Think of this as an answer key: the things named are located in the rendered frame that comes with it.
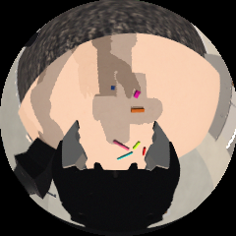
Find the magenta rod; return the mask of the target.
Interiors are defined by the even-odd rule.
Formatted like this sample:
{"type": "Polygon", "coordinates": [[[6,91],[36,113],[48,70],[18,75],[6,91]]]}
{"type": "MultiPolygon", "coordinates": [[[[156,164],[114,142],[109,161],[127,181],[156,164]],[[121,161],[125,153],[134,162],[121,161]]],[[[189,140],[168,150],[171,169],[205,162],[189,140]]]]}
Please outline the magenta rod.
{"type": "Polygon", "coordinates": [[[135,94],[134,94],[134,97],[135,97],[135,98],[138,98],[139,94],[140,94],[140,91],[136,90],[136,92],[135,92],[135,94]]]}

